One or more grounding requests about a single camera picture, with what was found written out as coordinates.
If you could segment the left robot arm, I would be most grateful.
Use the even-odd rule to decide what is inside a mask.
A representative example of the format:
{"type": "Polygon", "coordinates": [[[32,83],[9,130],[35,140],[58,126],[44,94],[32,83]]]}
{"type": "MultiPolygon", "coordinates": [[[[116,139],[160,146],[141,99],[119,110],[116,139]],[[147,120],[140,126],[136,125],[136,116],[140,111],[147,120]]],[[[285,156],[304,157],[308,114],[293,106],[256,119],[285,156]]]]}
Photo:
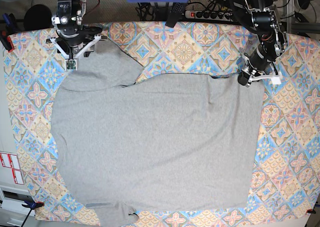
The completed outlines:
{"type": "Polygon", "coordinates": [[[257,35],[259,44],[252,54],[243,53],[244,67],[238,75],[240,85],[249,87],[252,82],[271,80],[280,85],[282,74],[276,60],[288,47],[288,40],[274,2],[277,0],[243,0],[244,7],[228,0],[235,19],[249,32],[257,35]]]}

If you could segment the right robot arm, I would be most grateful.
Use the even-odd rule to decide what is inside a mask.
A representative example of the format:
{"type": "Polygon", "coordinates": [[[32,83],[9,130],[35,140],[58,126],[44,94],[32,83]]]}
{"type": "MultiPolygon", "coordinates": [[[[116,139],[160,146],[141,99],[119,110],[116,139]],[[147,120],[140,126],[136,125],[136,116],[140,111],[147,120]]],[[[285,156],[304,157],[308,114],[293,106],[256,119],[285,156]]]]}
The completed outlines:
{"type": "Polygon", "coordinates": [[[86,12],[87,0],[57,0],[56,14],[51,18],[57,37],[47,42],[54,44],[66,60],[87,58],[94,52],[103,29],[84,25],[86,12]]]}

